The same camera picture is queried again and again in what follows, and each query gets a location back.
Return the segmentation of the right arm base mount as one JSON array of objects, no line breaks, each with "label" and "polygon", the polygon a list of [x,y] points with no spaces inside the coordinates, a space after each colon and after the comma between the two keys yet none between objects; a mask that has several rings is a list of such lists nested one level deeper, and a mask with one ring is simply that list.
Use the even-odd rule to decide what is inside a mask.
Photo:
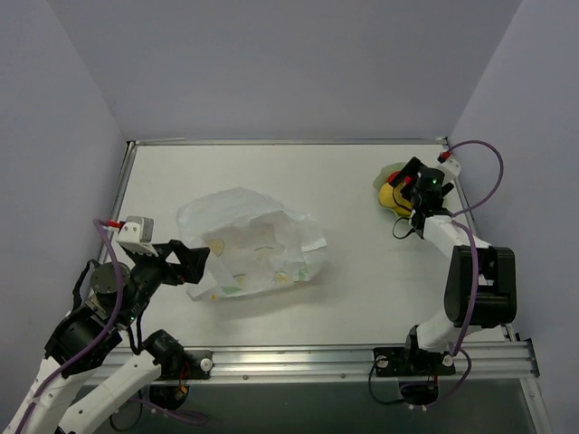
[{"label": "right arm base mount", "polygon": [[[448,351],[440,353],[420,349],[413,335],[407,337],[402,346],[377,346],[372,354],[367,387],[370,397],[383,406],[406,404],[410,410],[426,411],[441,398],[440,378],[456,373],[453,357]],[[398,398],[379,398],[374,391],[374,378],[396,379]]]}]

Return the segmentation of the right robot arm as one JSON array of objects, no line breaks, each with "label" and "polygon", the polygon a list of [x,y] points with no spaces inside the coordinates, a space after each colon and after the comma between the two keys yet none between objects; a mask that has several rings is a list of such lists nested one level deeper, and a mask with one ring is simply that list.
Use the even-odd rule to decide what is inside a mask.
[{"label": "right robot arm", "polygon": [[412,373],[430,367],[434,353],[456,355],[468,335],[510,323],[517,315],[514,251],[481,240],[444,206],[459,171],[448,153],[435,167],[413,157],[388,181],[394,199],[410,204],[410,233],[449,259],[441,310],[409,331],[401,352]]}]

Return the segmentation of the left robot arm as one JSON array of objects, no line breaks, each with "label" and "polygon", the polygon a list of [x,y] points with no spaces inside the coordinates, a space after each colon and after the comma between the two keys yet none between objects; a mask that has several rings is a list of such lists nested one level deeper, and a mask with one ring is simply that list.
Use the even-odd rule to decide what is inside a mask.
[{"label": "left robot arm", "polygon": [[138,344],[136,353],[96,389],[79,398],[85,383],[120,343],[121,332],[138,321],[162,285],[197,284],[209,259],[207,247],[187,248],[181,241],[122,242],[133,261],[129,269],[117,259],[100,265],[112,273],[107,286],[96,280],[93,294],[55,328],[29,392],[7,433],[91,433],[147,384],[175,379],[198,362],[165,330]]}]

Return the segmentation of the aluminium front rail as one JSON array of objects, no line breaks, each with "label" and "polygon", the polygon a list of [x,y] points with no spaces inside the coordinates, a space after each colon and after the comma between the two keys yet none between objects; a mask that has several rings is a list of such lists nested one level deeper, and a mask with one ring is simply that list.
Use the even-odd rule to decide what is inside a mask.
[{"label": "aluminium front rail", "polygon": [[[214,347],[212,384],[363,382],[375,344]],[[529,342],[474,342],[463,346],[473,380],[536,378],[539,368]]]}]

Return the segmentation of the pale yellow fake pear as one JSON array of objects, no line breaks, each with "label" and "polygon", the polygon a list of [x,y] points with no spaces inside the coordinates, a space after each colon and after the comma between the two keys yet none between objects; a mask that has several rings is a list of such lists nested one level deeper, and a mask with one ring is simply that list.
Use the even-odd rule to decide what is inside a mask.
[{"label": "pale yellow fake pear", "polygon": [[387,209],[393,210],[394,207],[400,206],[409,210],[408,202],[402,197],[399,187],[392,187],[390,184],[384,184],[378,193],[378,202]]}]

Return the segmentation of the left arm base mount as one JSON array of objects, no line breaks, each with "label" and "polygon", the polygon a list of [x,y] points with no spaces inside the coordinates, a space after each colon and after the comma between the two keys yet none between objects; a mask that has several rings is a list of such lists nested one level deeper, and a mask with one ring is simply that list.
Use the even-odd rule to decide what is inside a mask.
[{"label": "left arm base mount", "polygon": [[186,401],[188,380],[209,380],[214,367],[213,353],[208,349],[186,350],[165,330],[158,330],[143,343],[156,364],[161,366],[160,381],[174,385],[149,387],[149,400],[165,410],[178,410]]}]

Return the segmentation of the red fake apple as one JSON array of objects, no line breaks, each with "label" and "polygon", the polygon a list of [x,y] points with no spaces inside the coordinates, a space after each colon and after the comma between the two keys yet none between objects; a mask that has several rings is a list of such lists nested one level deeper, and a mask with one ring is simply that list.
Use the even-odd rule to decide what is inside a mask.
[{"label": "red fake apple", "polygon": [[399,175],[399,173],[400,173],[399,171],[392,172],[392,173],[388,176],[386,182],[387,182],[388,184],[390,184],[394,179],[396,179],[396,177]]}]

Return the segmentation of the white plastic bag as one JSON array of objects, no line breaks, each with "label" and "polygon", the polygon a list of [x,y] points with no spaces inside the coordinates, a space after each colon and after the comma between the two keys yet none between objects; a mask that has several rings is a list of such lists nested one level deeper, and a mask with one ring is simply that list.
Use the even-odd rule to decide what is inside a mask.
[{"label": "white plastic bag", "polygon": [[318,222],[277,199],[233,188],[194,199],[176,214],[179,239],[211,253],[193,300],[245,297],[311,281],[328,261]]}]

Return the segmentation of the green wavy glass bowl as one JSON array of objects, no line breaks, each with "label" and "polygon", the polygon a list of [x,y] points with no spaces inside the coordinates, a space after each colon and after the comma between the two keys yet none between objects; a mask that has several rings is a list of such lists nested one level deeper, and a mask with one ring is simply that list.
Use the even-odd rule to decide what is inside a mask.
[{"label": "green wavy glass bowl", "polygon": [[[392,164],[392,165],[385,166],[385,167],[383,167],[383,168],[381,169],[379,175],[378,175],[378,176],[376,177],[376,179],[373,181],[373,188],[377,191],[377,199],[378,199],[379,190],[381,189],[381,187],[382,187],[384,184],[387,184],[386,181],[387,181],[388,176],[389,176],[392,172],[399,171],[400,169],[402,169],[405,164],[406,164],[406,163],[394,163],[394,164]],[[445,183],[445,182],[444,182],[444,190],[445,190],[445,193],[446,193],[446,194],[444,195],[444,201],[445,201],[445,196],[446,196],[453,188],[454,188],[454,180],[451,181],[451,182],[449,182],[449,183]],[[385,208],[385,209],[391,211],[395,216],[400,217],[394,210],[390,210],[390,209],[387,209],[387,208]],[[449,214],[450,214],[450,212],[444,207],[444,202],[443,202],[443,210],[444,210],[444,214],[438,214],[438,215],[449,215]],[[425,218],[429,218],[429,217],[425,216],[424,214],[420,214],[420,213],[419,213],[419,214],[416,214],[415,212],[412,212],[411,215],[412,215],[413,213],[414,213],[416,216],[418,216],[418,215],[423,215]]]}]

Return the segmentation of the yellow fake mango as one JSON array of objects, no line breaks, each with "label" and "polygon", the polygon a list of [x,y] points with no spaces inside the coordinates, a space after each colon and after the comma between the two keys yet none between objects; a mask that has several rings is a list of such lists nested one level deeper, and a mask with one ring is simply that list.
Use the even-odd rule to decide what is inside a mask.
[{"label": "yellow fake mango", "polygon": [[399,214],[400,216],[410,216],[412,211],[408,210],[404,207],[396,206],[394,207],[394,211]]}]

